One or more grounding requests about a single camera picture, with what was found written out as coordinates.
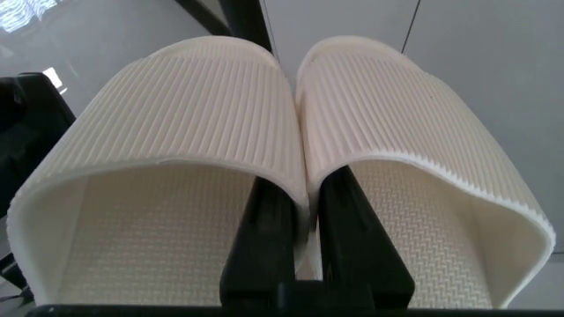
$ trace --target black plastic stand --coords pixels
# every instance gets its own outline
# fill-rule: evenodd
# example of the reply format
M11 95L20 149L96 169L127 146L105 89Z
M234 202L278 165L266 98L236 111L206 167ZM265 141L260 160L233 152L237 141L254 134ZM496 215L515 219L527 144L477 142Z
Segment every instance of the black plastic stand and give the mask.
M0 217L74 120L59 92L42 73L0 78ZM0 276L26 289L26 280L12 254L0 254Z

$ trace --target slide sandal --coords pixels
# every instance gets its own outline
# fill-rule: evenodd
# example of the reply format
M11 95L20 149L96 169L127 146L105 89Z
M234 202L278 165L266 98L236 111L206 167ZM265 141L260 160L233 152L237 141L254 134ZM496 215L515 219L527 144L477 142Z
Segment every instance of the slide sandal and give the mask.
M41 162L11 203L11 250L37 305L219 305L256 176L292 198L307 236L278 64L243 40L183 41L115 75Z
M410 306L506 307L553 251L553 228L494 138L398 52L320 42L301 65L296 107L310 202L351 167L415 280Z

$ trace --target white wall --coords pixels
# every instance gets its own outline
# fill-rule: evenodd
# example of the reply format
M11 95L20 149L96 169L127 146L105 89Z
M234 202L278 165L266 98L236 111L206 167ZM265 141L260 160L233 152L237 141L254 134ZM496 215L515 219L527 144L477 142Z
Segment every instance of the white wall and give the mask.
M263 0L267 28L293 85L301 59L318 41L360 35L401 50L417 0Z
M537 197L564 251L564 2L422 0L405 53L450 85Z

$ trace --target textured insole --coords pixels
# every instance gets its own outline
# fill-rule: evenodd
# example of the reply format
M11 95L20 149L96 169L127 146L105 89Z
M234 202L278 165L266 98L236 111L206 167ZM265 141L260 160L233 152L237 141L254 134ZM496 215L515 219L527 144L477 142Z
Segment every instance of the textured insole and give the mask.
M415 280L411 307L491 307L470 196L403 163L351 168Z
M254 176L160 166L92 177L59 303L219 305Z

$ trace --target slipper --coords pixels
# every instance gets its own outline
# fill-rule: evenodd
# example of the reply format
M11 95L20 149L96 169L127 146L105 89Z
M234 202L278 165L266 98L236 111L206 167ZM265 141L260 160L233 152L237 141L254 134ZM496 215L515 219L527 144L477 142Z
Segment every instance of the slipper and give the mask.
M501 147L400 53L321 41L295 103L312 206L350 166L415 280L411 307L506 307L553 251L553 228Z
M41 162L12 200L11 250L38 306L219 305L257 176L292 198L307 234L278 63L243 40L183 41L115 75Z

